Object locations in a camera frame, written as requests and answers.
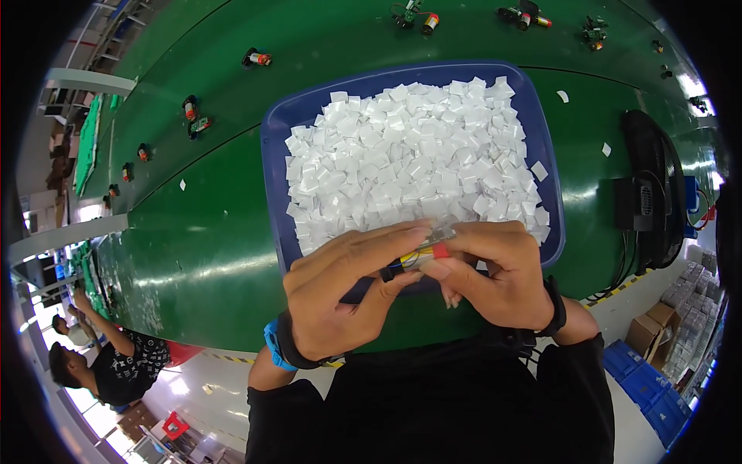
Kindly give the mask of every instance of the man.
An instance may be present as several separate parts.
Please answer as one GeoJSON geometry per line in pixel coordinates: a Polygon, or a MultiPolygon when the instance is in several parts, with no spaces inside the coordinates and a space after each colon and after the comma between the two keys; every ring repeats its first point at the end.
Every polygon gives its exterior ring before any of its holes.
{"type": "Polygon", "coordinates": [[[75,290],[74,301],[109,342],[90,367],[83,355],[53,344],[49,365],[54,382],[63,387],[87,388],[100,401],[113,406],[142,398],[170,362],[168,345],[142,333],[119,330],[93,309],[82,289],[75,290]]]}
{"type": "Polygon", "coordinates": [[[77,324],[67,326],[67,321],[59,314],[55,314],[51,319],[51,326],[54,331],[59,335],[66,335],[77,347],[87,347],[95,344],[96,350],[100,353],[99,340],[101,339],[101,333],[90,326],[85,320],[85,315],[81,314],[73,305],[67,306],[67,312],[77,319],[77,324]]]}
{"type": "Polygon", "coordinates": [[[542,280],[539,247],[520,222],[457,224],[445,242],[452,258],[387,283],[377,278],[357,306],[339,303],[359,278],[422,243],[429,224],[351,232],[293,263],[283,279],[288,310],[266,326],[267,346],[249,373],[246,462],[613,462],[603,338],[588,311],[542,280]],[[489,277],[465,262],[472,257],[487,263],[489,277]],[[466,298],[488,330],[348,353],[378,336],[395,297],[424,275],[439,281],[447,301],[466,298]],[[522,346],[492,335],[503,330],[552,335],[537,378],[517,359],[522,346]],[[347,363],[325,400],[309,381],[292,383],[295,365],[342,353],[347,363]]]}

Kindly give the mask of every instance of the red wire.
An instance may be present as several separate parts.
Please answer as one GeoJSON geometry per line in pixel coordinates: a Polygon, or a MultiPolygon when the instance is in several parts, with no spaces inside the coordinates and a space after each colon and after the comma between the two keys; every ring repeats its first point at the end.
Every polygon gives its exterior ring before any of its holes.
{"type": "MultiPolygon", "coordinates": [[[[407,11],[407,6],[406,5],[403,5],[401,3],[392,3],[392,6],[393,7],[403,7],[404,10],[407,11]]],[[[433,12],[432,11],[418,11],[418,14],[419,15],[432,15],[433,12]]]]}

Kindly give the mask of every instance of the red stool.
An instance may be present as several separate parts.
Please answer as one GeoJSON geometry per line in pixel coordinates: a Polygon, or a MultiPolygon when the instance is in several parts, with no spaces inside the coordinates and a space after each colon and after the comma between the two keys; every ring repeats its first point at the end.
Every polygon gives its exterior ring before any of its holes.
{"type": "Polygon", "coordinates": [[[162,429],[165,431],[165,435],[167,435],[170,440],[177,439],[178,437],[183,435],[189,428],[191,428],[190,425],[178,420],[178,415],[175,413],[175,411],[171,412],[165,423],[162,424],[162,429]]]}

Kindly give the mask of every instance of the blue plastic crate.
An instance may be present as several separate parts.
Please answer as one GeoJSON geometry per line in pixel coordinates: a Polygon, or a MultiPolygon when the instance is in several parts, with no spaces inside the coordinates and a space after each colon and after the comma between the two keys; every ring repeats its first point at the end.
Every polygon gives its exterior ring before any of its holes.
{"type": "MultiPolygon", "coordinates": [[[[286,181],[284,157],[291,154],[284,140],[291,135],[291,128],[296,125],[312,125],[317,114],[321,113],[322,107],[330,103],[329,93],[333,91],[346,91],[349,95],[359,95],[365,98],[399,84],[409,85],[413,82],[420,82],[441,87],[450,84],[452,80],[469,82],[475,76],[487,81],[487,86],[492,85],[495,78],[506,76],[509,86],[516,92],[511,100],[511,106],[518,111],[518,119],[527,135],[525,139],[528,147],[526,163],[530,167],[536,161],[541,161],[549,173],[543,182],[535,179],[543,200],[542,205],[551,213],[551,233],[540,249],[541,265],[549,267],[557,261],[565,243],[562,190],[559,186],[559,174],[557,162],[554,159],[554,148],[551,145],[551,136],[536,89],[528,76],[510,63],[493,59],[462,60],[402,65],[348,76],[284,97],[266,112],[260,126],[263,176],[278,266],[283,274],[286,274],[292,262],[301,258],[299,243],[294,231],[294,220],[286,214],[291,197],[288,195],[289,184],[286,181]]],[[[371,282],[371,278],[361,279],[346,294],[343,301],[359,302],[366,294],[371,282]]],[[[406,287],[402,295],[438,289],[437,281],[423,278],[417,284],[406,287]]]]}
{"type": "Polygon", "coordinates": [[[683,430],[691,409],[675,390],[670,389],[656,405],[647,411],[645,418],[660,438],[665,448],[683,430]]]}
{"type": "Polygon", "coordinates": [[[619,383],[644,363],[644,358],[623,340],[616,340],[603,351],[603,367],[619,383]]]}
{"type": "Polygon", "coordinates": [[[668,390],[672,389],[670,381],[647,363],[639,365],[634,372],[618,383],[628,397],[639,405],[642,414],[647,414],[652,406],[656,405],[668,390]]]}

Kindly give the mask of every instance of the black wristwatch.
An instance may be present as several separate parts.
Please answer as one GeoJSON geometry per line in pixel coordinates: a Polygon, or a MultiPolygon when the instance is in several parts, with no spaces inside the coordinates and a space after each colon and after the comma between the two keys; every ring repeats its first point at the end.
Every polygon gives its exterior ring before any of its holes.
{"type": "Polygon", "coordinates": [[[278,346],[280,347],[280,354],[283,359],[286,360],[290,365],[298,367],[299,369],[316,369],[326,362],[335,361],[340,359],[343,355],[328,356],[319,361],[312,361],[307,359],[299,353],[296,349],[296,343],[294,342],[294,335],[292,334],[293,321],[291,319],[291,313],[289,310],[283,311],[278,315],[278,325],[276,327],[276,339],[278,340],[278,346]]]}
{"type": "Polygon", "coordinates": [[[544,288],[551,298],[551,302],[554,303],[554,317],[551,318],[549,325],[544,327],[544,330],[536,333],[537,337],[551,337],[555,333],[559,332],[559,329],[564,327],[567,323],[567,310],[564,308],[564,301],[562,296],[559,294],[559,287],[557,286],[557,280],[553,275],[549,275],[548,278],[544,279],[544,288]]]}

